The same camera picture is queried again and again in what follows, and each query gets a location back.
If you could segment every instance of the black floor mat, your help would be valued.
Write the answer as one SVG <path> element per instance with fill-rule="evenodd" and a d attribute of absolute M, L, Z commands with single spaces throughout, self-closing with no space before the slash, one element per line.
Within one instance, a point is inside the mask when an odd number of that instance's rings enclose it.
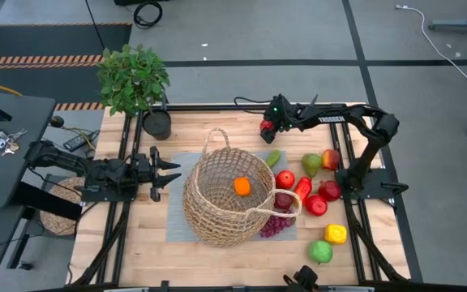
<path fill-rule="evenodd" d="M 100 100 L 98 67 L 0 69 L 0 85 L 32 97 L 51 97 L 57 103 Z"/>
<path fill-rule="evenodd" d="M 130 24 L 97 25 L 104 45 L 119 50 L 129 42 Z M 2 25 L 1 56 L 57 56 L 102 54 L 92 25 Z"/>

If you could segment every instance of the concrete floor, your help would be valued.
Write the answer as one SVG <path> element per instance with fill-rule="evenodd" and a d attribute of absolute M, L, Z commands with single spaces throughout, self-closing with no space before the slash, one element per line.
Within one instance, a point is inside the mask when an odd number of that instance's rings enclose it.
<path fill-rule="evenodd" d="M 97 22 L 131 20 L 129 11 L 110 0 L 89 3 Z M 427 19 L 467 17 L 467 1 L 350 0 L 367 60 L 439 59 L 422 38 L 420 16 L 394 10 L 396 3 L 418 8 Z M 161 5 L 159 25 L 133 27 L 130 43 L 153 46 L 167 61 L 356 58 L 341 1 L 173 0 Z M 0 24 L 89 21 L 80 0 L 13 0 L 0 11 Z M 428 33 L 445 54 L 467 58 L 467 33 Z M 467 285 L 467 81 L 452 67 L 369 71 L 380 107 L 401 121 L 391 150 L 400 180 L 410 185 L 405 207 L 424 281 Z M 292 101 L 307 101 L 316 93 L 319 101 L 367 101 L 357 67 L 186 67 L 169 68 L 169 74 L 171 102 L 263 100 L 279 92 Z M 61 115 L 70 126 L 92 130 L 102 113 Z M 69 134 L 49 129 L 45 136 L 61 143 Z M 28 175 L 25 180 L 39 183 Z M 71 247 L 69 240 L 31 240 L 24 260 L 36 261 L 41 270 L 1 268 L 0 291 L 59 287 Z"/>

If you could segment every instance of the cucumber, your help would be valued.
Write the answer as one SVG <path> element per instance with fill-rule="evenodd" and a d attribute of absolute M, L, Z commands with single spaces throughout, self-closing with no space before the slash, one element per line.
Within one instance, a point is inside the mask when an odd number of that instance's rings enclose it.
<path fill-rule="evenodd" d="M 279 161 L 279 159 L 281 159 L 281 152 L 278 150 L 273 150 L 271 153 L 269 153 L 268 158 L 266 158 L 266 164 L 269 166 L 269 168 L 272 168 Z"/>

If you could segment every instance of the gray placemat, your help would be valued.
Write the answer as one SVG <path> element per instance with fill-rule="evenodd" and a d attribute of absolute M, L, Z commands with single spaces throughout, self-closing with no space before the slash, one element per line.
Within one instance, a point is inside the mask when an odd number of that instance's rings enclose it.
<path fill-rule="evenodd" d="M 254 152 L 257 157 L 266 159 L 271 151 Z M 175 169 L 174 173 L 182 174 L 181 177 L 170 183 L 169 195 L 169 211 L 167 214 L 167 242 L 197 242 L 198 236 L 194 233 L 191 226 L 186 221 L 183 211 L 183 186 L 185 185 L 186 177 L 194 168 L 195 164 L 201 157 L 201 153 L 176 153 L 172 156 L 171 162 L 181 165 Z M 281 159 L 272 167 L 273 173 L 278 174 L 282 170 L 287 170 L 288 160 L 285 152 L 281 152 Z M 259 234 L 255 234 L 251 240 L 296 240 L 297 227 L 292 225 L 289 228 L 284 228 L 279 234 L 271 238 L 261 238 Z"/>

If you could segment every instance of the yellow bell pepper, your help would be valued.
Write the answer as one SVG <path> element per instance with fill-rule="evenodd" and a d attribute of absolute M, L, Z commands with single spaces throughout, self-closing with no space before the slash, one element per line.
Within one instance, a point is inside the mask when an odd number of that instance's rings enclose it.
<path fill-rule="evenodd" d="M 329 224 L 325 227 L 323 239 L 331 244 L 344 244 L 347 240 L 347 229 L 338 224 Z"/>

